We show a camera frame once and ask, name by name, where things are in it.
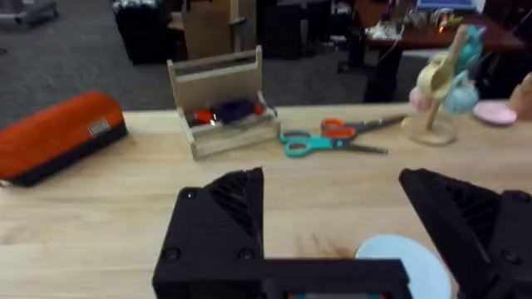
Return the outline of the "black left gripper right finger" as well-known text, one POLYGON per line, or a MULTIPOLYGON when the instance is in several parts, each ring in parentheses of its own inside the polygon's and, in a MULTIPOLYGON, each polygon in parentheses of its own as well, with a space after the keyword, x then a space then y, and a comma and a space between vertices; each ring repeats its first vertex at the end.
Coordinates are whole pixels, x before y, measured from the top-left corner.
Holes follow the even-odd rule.
POLYGON ((531 195, 429 169, 398 178, 460 298, 531 299, 531 195))

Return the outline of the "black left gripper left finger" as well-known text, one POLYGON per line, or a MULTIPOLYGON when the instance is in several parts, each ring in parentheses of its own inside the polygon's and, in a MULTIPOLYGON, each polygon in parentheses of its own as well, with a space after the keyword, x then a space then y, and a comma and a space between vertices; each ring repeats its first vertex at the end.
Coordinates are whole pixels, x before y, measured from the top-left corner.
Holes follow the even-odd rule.
POLYGON ((179 192, 152 284, 217 279, 263 258, 264 172, 235 170, 179 192))

